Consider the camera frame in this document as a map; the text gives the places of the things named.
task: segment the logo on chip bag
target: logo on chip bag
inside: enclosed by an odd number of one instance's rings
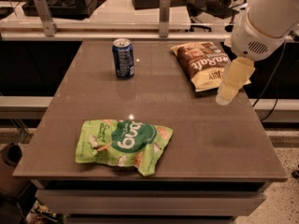
[[[120,152],[135,153],[156,137],[156,129],[150,124],[121,121],[112,133],[112,146]]]

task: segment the brown snack bag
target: brown snack bag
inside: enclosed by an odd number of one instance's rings
[[[218,88],[228,55],[213,42],[191,42],[171,48],[196,91]]]

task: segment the white desk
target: white desk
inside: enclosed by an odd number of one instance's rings
[[[0,21],[0,29],[41,29],[39,17],[25,16],[19,3],[16,14],[12,13]],[[122,30],[156,30],[159,29],[159,9],[135,10],[132,0],[106,0],[94,11],[90,18],[83,21],[56,19],[58,29],[87,30],[87,29],[122,29]],[[171,7],[169,29],[189,29],[191,21],[186,7]]]

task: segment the can lid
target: can lid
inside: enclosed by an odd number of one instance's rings
[[[131,44],[129,39],[117,39],[113,42],[113,45],[117,48],[127,47]]]

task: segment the brown tabletop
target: brown tabletop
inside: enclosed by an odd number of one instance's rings
[[[283,181],[287,178],[244,92],[227,106],[195,97],[170,48],[184,41],[133,41],[135,76],[115,75],[112,40],[84,41],[14,173],[32,179],[141,180],[138,171],[75,163],[87,119],[168,126],[172,139],[154,180]]]

